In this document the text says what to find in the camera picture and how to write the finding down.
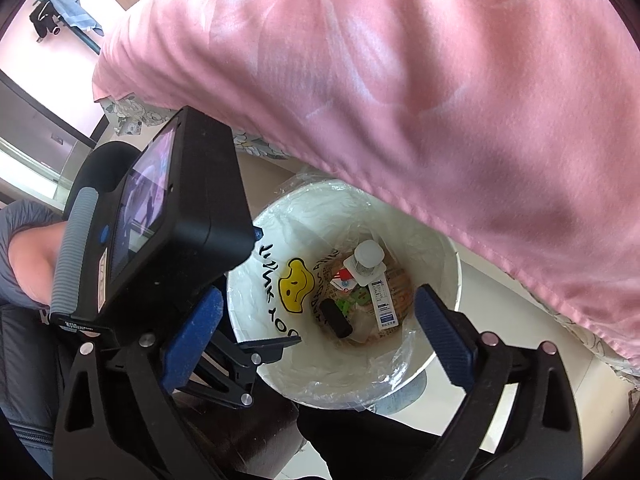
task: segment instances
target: device screen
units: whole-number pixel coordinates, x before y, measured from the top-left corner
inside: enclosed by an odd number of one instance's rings
[[[155,232],[164,204],[174,146],[175,120],[140,156],[126,177],[116,224],[111,279],[130,262]]]

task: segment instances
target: pink wall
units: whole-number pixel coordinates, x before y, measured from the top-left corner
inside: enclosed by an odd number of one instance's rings
[[[27,0],[0,40],[0,70],[53,113],[90,136],[102,117],[94,103],[91,78],[98,56],[63,27],[57,36],[38,35],[29,21],[36,0]],[[115,0],[80,0],[108,34],[124,10]],[[103,38],[88,35],[98,44]]]

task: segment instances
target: yellow smiley face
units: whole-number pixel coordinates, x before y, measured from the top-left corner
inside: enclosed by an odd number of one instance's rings
[[[300,314],[302,301],[314,290],[316,280],[300,258],[290,260],[287,267],[289,267],[289,275],[278,280],[280,300],[287,312]]]

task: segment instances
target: zipper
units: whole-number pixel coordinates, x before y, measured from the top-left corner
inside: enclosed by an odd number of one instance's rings
[[[38,430],[27,430],[26,428],[16,428],[15,426],[14,431],[20,440],[53,446],[53,435],[50,433]]]

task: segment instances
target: gray ribbed handle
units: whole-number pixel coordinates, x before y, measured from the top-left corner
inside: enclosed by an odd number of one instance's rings
[[[50,313],[72,314],[78,308],[84,248],[97,202],[98,192],[92,187],[83,187],[76,197],[56,263]]]

